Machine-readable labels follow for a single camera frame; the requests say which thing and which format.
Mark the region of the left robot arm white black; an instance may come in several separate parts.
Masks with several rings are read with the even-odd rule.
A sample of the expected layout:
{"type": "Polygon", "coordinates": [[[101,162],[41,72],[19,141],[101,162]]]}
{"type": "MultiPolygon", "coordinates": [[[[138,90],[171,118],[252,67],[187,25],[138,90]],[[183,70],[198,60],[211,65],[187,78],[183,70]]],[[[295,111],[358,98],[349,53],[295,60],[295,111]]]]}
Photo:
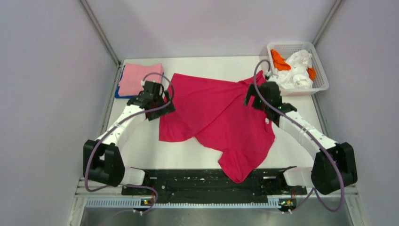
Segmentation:
{"type": "Polygon", "coordinates": [[[85,183],[92,180],[106,186],[133,185],[139,194],[150,191],[151,182],[141,169],[128,167],[122,158],[122,148],[136,128],[175,111],[172,96],[160,83],[146,81],[143,90],[130,98],[117,120],[97,139],[83,146],[85,183]]]}

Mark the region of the magenta t shirt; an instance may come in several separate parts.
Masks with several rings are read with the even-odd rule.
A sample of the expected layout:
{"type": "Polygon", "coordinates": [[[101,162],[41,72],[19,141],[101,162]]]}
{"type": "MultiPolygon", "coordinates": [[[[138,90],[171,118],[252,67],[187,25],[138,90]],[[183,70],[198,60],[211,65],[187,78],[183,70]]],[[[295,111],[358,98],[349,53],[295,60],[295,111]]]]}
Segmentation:
{"type": "Polygon", "coordinates": [[[174,74],[175,110],[160,119],[159,140],[183,142],[195,138],[222,153],[218,163],[234,183],[242,183],[267,157],[275,141],[262,111],[244,105],[249,85],[265,82],[263,72],[232,82],[174,74]]]}

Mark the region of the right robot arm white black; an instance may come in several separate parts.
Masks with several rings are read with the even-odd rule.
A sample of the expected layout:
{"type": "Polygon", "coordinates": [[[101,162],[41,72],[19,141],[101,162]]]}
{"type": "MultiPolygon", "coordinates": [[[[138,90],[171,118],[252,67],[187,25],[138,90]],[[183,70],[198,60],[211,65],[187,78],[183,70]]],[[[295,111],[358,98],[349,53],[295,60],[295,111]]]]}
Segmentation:
{"type": "Polygon", "coordinates": [[[267,123],[273,122],[287,132],[313,159],[312,167],[290,167],[283,172],[283,177],[276,181],[280,193],[288,194],[295,186],[305,186],[327,195],[357,183],[353,147],[334,141],[309,124],[293,105],[282,101],[275,82],[250,84],[244,105],[248,105],[250,98],[254,99],[252,107],[266,114],[267,123]]]}

